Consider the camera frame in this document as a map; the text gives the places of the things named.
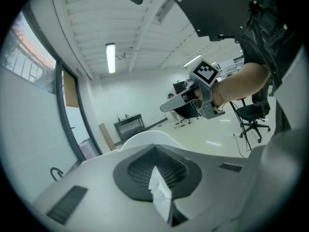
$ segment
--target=person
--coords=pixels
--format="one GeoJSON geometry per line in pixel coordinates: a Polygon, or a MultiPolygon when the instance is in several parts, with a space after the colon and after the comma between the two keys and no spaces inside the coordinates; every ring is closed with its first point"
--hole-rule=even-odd
{"type": "MultiPolygon", "coordinates": [[[[271,72],[276,75],[277,79],[283,78],[291,64],[291,60],[294,59],[302,44],[293,30],[288,29],[286,32],[285,44],[280,48],[280,52],[276,57],[276,64],[280,67],[278,70],[270,71],[263,56],[259,54],[259,51],[244,37],[239,39],[239,44],[244,55],[244,66],[238,73],[227,77],[221,82],[214,83],[211,87],[213,103],[217,109],[227,102],[238,100],[258,92],[267,82],[271,72]]],[[[249,38],[252,38],[248,30],[245,34],[249,38]]],[[[199,89],[195,90],[195,95],[198,100],[202,100],[199,89]]],[[[290,124],[277,102],[276,129],[274,134],[290,128],[290,124]]]]}
{"type": "MultiPolygon", "coordinates": [[[[168,95],[168,99],[172,99],[175,95],[173,93],[169,93],[168,95]]],[[[174,110],[171,110],[170,111],[170,114],[172,115],[172,117],[174,118],[174,120],[176,121],[176,123],[179,122],[179,119],[178,119],[178,114],[174,111],[174,110]]]]}

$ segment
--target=window frame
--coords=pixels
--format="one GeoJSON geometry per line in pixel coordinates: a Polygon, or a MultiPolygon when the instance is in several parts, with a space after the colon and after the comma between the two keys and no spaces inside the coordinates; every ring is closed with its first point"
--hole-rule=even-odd
{"type": "MultiPolygon", "coordinates": [[[[28,57],[28,53],[24,50],[24,49],[22,49],[22,48],[17,48],[18,49],[18,53],[17,53],[17,56],[16,56],[16,59],[15,59],[15,63],[14,63],[14,65],[13,65],[13,67],[12,67],[12,69],[10,69],[10,68],[6,68],[5,66],[0,66],[0,68],[3,68],[3,69],[5,69],[5,70],[7,70],[7,71],[10,71],[14,76],[16,76],[17,78],[19,78],[19,79],[22,79],[22,80],[24,80],[24,81],[26,81],[26,82],[28,82],[28,83],[30,83],[31,85],[34,85],[35,87],[37,87],[37,88],[40,88],[40,89],[42,89],[42,90],[44,90],[44,91],[46,91],[46,92],[48,92],[48,93],[51,93],[51,94],[55,94],[55,88],[53,88],[52,90],[48,90],[48,89],[46,89],[46,88],[44,88],[44,87],[41,87],[41,86],[38,86],[38,85],[36,85],[34,82],[36,81],[36,79],[38,79],[38,76],[37,77],[33,77],[32,75],[31,75],[31,69],[32,69],[32,65],[33,65],[33,61],[31,62],[31,66],[30,66],[30,70],[29,70],[29,75],[28,75],[28,79],[27,78],[25,78],[24,76],[23,76],[23,71],[24,71],[24,67],[25,67],[25,62],[26,62],[26,60],[27,59],[29,59],[30,60],[30,58],[28,57]],[[17,60],[18,60],[18,57],[19,57],[19,55],[20,54],[23,54],[24,56],[25,56],[25,60],[24,60],[24,63],[23,63],[23,67],[22,67],[22,70],[21,70],[21,74],[17,74],[14,70],[15,70],[15,67],[16,67],[16,62],[17,62],[17,60]],[[35,80],[32,82],[32,81],[30,81],[30,77],[33,77],[33,78],[35,78],[35,80]]],[[[41,66],[38,66],[38,65],[36,65],[37,66],[37,72],[38,72],[38,69],[41,69],[42,70],[42,67],[41,66]]]]}
{"type": "Polygon", "coordinates": [[[58,53],[54,50],[52,45],[49,43],[47,40],[46,36],[42,32],[34,14],[30,6],[30,2],[28,1],[25,6],[22,9],[22,12],[24,14],[25,19],[27,20],[30,28],[32,29],[33,33],[35,36],[38,38],[38,40],[41,42],[41,44],[45,47],[45,49],[49,52],[49,54],[56,60],[56,68],[55,68],[55,96],[57,100],[57,105],[58,105],[58,110],[59,110],[59,118],[61,121],[61,125],[63,127],[64,133],[68,139],[68,142],[71,146],[72,151],[74,152],[77,160],[82,163],[83,161],[86,160],[85,156],[83,155],[81,149],[79,148],[79,145],[77,144],[74,134],[71,130],[70,123],[68,120],[68,116],[65,110],[65,104],[63,101],[63,94],[62,94],[62,70],[68,72],[75,81],[75,90],[77,94],[77,100],[79,104],[79,109],[82,115],[82,119],[85,125],[85,128],[88,132],[90,140],[93,142],[94,145],[94,150],[95,152],[100,156],[103,155],[92,131],[89,126],[86,114],[84,112],[84,107],[81,99],[81,94],[79,91],[79,85],[78,85],[78,78],[77,76],[68,68],[68,66],[63,62],[61,57],[58,55],[58,53]]]}

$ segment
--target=floor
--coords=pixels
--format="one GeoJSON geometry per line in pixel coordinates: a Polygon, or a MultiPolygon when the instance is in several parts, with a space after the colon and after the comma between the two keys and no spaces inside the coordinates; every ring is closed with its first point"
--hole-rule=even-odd
{"type": "MultiPolygon", "coordinates": [[[[275,105],[274,97],[268,97],[270,104],[270,112],[266,116],[265,122],[259,120],[259,124],[269,125],[271,131],[267,128],[259,128],[262,135],[262,142],[258,143],[258,135],[255,130],[247,133],[249,143],[253,149],[259,145],[266,145],[275,130],[275,105]]],[[[236,106],[242,107],[241,101],[234,102],[236,106]]],[[[245,103],[252,104],[251,97],[245,99],[245,103]]],[[[240,138],[242,132],[237,117],[229,103],[224,106],[225,115],[207,120],[205,118],[192,119],[191,124],[187,120],[184,121],[186,125],[172,131],[175,126],[175,121],[167,120],[162,124],[152,128],[152,130],[164,131],[177,140],[180,144],[188,150],[205,153],[209,155],[228,156],[228,157],[242,157],[239,153],[248,158],[250,154],[249,146],[246,147],[245,138],[240,138]]]]}

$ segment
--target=hand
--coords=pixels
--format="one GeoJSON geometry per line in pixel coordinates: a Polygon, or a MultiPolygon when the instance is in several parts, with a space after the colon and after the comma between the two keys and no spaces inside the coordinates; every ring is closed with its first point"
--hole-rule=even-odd
{"type": "MultiPolygon", "coordinates": [[[[220,106],[222,106],[225,103],[225,101],[224,101],[223,97],[221,96],[221,94],[217,90],[217,83],[214,83],[212,85],[211,91],[212,91],[212,100],[216,104],[216,107],[219,108],[220,106]]],[[[202,94],[201,94],[201,91],[200,91],[199,88],[196,88],[194,90],[194,94],[199,101],[203,101],[202,94]]]]}

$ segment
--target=ceiling light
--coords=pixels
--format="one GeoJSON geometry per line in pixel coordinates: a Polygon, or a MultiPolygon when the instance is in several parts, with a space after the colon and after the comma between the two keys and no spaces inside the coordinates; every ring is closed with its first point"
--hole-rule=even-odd
{"type": "Polygon", "coordinates": [[[106,57],[107,57],[107,65],[109,73],[115,73],[115,51],[116,45],[115,43],[108,43],[106,46],[106,57]]]}
{"type": "Polygon", "coordinates": [[[217,143],[210,142],[210,141],[206,141],[206,143],[210,145],[222,146],[221,144],[217,144],[217,143]]]}
{"type": "Polygon", "coordinates": [[[198,59],[200,56],[202,56],[202,55],[198,55],[197,57],[195,57],[194,59],[192,59],[190,62],[186,63],[186,64],[184,65],[184,67],[186,67],[187,65],[191,64],[194,60],[198,59]]]}

